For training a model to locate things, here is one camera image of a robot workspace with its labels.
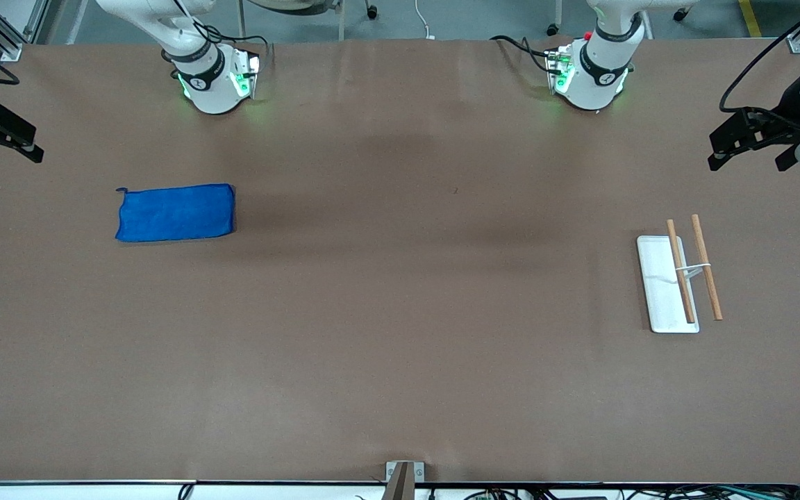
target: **wooden stick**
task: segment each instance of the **wooden stick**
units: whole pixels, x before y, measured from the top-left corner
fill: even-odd
[[[693,234],[696,235],[696,251],[699,253],[699,263],[707,265],[708,253],[706,252],[706,241],[702,240],[702,226],[699,225],[699,216],[693,213],[690,218],[693,221]],[[712,315],[715,317],[715,321],[721,321],[724,316],[721,314],[718,291],[715,290],[715,277],[712,275],[712,266],[703,266],[702,274],[706,276],[706,288],[708,288],[708,301],[712,304]]]
[[[677,233],[675,232],[675,221],[668,219],[666,227],[669,228],[669,243],[672,246],[672,257],[675,259],[675,274],[677,275],[678,290],[681,292],[681,301],[683,302],[683,314],[687,317],[688,323],[696,323],[696,315],[693,314],[693,307],[690,301],[690,289],[687,287],[687,279],[683,269],[681,250],[677,246]]]

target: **white rectangular tray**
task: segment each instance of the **white rectangular tray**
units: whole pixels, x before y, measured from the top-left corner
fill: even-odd
[[[683,312],[681,292],[678,290],[675,275],[675,260],[667,236],[637,237],[637,255],[641,260],[641,277],[644,279],[644,294],[647,296],[647,312],[650,315],[650,329],[655,333],[698,333],[699,320],[687,323]],[[687,258],[683,253],[683,242],[677,238],[681,250],[683,266]],[[693,289],[687,281],[690,291],[690,303],[696,314],[693,303]]]

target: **brown table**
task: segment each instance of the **brown table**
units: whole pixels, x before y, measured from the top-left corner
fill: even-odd
[[[159,48],[28,47],[3,101],[0,478],[800,481],[800,167],[718,173],[766,41],[645,42],[572,110],[495,42],[277,47],[255,102]],[[777,51],[731,103],[771,106]],[[232,183],[238,232],[129,246],[132,190]],[[635,252],[699,213],[725,320],[655,335]]]

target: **blue cloth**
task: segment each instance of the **blue cloth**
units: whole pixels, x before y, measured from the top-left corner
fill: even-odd
[[[125,194],[119,208],[119,241],[195,240],[234,231],[231,184],[117,191]]]

